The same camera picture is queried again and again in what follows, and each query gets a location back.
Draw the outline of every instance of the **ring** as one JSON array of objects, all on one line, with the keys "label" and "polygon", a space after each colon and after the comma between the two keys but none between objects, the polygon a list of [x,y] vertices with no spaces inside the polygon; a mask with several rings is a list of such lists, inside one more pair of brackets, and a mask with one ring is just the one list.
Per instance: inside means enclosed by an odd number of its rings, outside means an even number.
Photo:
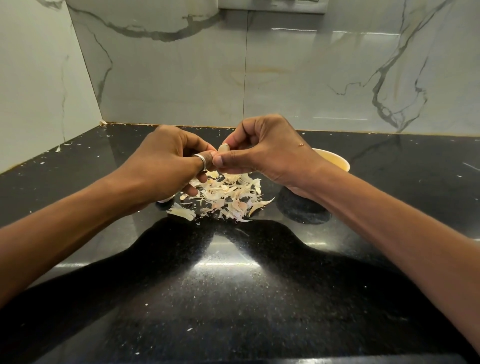
[{"label": "ring", "polygon": [[194,154],[192,157],[198,157],[202,160],[202,162],[204,163],[204,167],[202,168],[202,171],[206,170],[207,169],[207,161],[205,160],[205,158],[203,156],[201,156],[200,154]]}]

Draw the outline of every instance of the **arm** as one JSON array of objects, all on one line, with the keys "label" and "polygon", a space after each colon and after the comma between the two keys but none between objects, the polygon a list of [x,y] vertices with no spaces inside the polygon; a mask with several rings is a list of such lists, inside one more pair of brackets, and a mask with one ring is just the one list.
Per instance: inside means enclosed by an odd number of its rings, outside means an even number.
[{"label": "arm", "polygon": [[224,143],[234,150],[214,157],[221,171],[258,170],[326,207],[407,274],[480,352],[480,246],[324,160],[280,115],[245,119]]},{"label": "arm", "polygon": [[[150,133],[115,172],[0,229],[0,307],[115,220],[183,190],[215,150],[172,126]],[[198,178],[206,180],[204,173]]]}]

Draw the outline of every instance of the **person's right arm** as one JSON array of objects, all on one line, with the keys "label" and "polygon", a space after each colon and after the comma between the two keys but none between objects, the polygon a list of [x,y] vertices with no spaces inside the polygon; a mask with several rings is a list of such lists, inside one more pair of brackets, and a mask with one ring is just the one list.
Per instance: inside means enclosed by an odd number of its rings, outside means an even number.
[{"label": "person's right arm", "polygon": [[480,246],[320,157],[280,115],[242,121],[214,159],[259,171],[326,207],[379,248],[480,353]]}]

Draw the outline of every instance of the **bowl rim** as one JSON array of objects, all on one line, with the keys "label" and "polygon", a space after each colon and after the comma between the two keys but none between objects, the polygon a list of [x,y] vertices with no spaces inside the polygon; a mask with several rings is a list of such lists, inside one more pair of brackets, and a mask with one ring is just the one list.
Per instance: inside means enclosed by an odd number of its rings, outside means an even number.
[{"label": "bowl rim", "polygon": [[347,164],[347,170],[345,172],[348,172],[350,170],[350,163],[343,157],[339,156],[338,154],[334,153],[334,152],[330,152],[329,150],[325,150],[325,149],[319,149],[319,148],[312,148],[313,150],[320,150],[322,152],[325,152],[327,154],[330,154],[332,156],[336,156],[340,159],[342,159],[346,164]]}]

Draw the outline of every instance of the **wall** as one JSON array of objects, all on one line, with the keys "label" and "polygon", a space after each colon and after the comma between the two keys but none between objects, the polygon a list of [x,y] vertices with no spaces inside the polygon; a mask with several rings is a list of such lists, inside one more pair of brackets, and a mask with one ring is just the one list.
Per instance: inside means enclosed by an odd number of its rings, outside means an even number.
[{"label": "wall", "polygon": [[330,0],[323,15],[214,0],[67,0],[107,121],[480,134],[480,2]]},{"label": "wall", "polygon": [[98,125],[65,3],[0,0],[0,172]]}]

